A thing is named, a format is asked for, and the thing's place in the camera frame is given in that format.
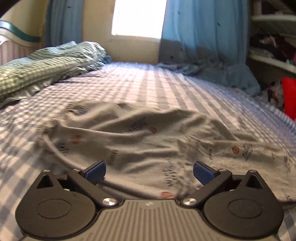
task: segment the bed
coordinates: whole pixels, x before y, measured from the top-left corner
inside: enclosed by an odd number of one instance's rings
[[[296,156],[296,124],[275,107],[243,91],[149,64],[111,63],[102,69],[52,84],[34,96],[0,110],[0,240],[22,234],[14,212],[31,183],[44,169],[59,172],[43,159],[36,130],[70,102],[84,99],[137,103],[161,110],[194,110],[222,121],[230,130],[250,133]],[[296,240],[296,207],[286,195],[281,240]]]

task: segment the clothes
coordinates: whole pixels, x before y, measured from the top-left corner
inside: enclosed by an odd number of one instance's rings
[[[284,93],[281,81],[277,81],[267,89],[268,102],[277,107],[279,110],[284,111]]]
[[[294,63],[296,63],[296,53],[293,55],[291,60],[294,61]]]
[[[199,160],[234,174],[256,169],[279,201],[296,201],[296,168],[282,148],[201,113],[81,101],[38,133],[45,160],[79,169],[104,160],[103,183],[131,196],[187,196],[202,186],[192,171]]]
[[[296,48],[280,35],[255,34],[250,38],[250,46],[265,49],[272,53],[275,59],[283,62],[292,60],[296,52]]]

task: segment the blue curtain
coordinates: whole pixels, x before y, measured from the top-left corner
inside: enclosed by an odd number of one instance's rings
[[[84,0],[50,0],[45,22],[45,46],[82,41]]]
[[[159,66],[256,95],[248,35],[248,0],[167,0],[159,62],[179,65]]]

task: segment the shelf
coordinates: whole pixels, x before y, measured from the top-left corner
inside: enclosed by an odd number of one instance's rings
[[[287,37],[296,36],[296,16],[270,14],[252,16],[251,20],[270,34],[280,34]]]
[[[273,58],[259,56],[259,55],[253,54],[253,53],[249,54],[249,58],[259,61],[259,62],[263,62],[266,64],[270,64],[270,65],[279,67],[281,69],[284,69],[286,71],[296,74],[296,66],[291,65],[291,64],[287,64],[283,61],[279,61],[279,60],[273,59]]]

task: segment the window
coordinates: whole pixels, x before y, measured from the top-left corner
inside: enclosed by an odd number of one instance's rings
[[[161,38],[166,0],[116,0],[112,35]]]

